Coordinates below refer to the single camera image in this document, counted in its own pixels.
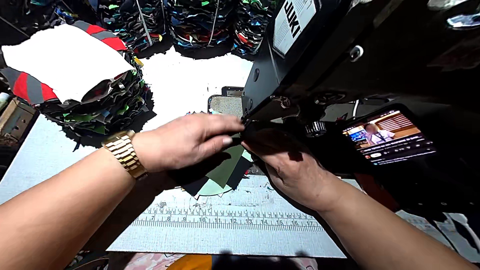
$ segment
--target forearm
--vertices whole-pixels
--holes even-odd
[[[376,269],[477,269],[455,252],[363,194],[336,182],[341,197],[319,212],[359,265]]]
[[[133,185],[102,148],[0,205],[2,269],[62,269]]]

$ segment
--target phone screen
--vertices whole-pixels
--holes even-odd
[[[437,152],[433,142],[399,110],[368,117],[343,130],[343,134],[373,165],[416,159]]]

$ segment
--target fingernail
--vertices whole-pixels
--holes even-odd
[[[227,138],[224,138],[224,139],[222,140],[222,142],[223,142],[223,145],[226,146],[226,145],[231,144],[231,143],[233,142],[233,139],[232,139],[231,137],[227,137]]]

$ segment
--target watch strap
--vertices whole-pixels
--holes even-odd
[[[148,172],[140,163],[133,149],[132,138],[134,134],[133,130],[121,131],[109,137],[102,145],[113,154],[133,178],[141,180],[147,176]]]

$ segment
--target white fabric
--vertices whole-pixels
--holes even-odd
[[[393,140],[393,136],[395,136],[395,133],[387,131],[387,130],[378,130],[379,134],[368,134],[367,133],[367,140],[374,144],[377,145],[379,143],[387,142]]]
[[[135,69],[110,46],[72,25],[37,32],[1,49],[9,67],[53,88],[61,102],[81,101],[101,81]]]

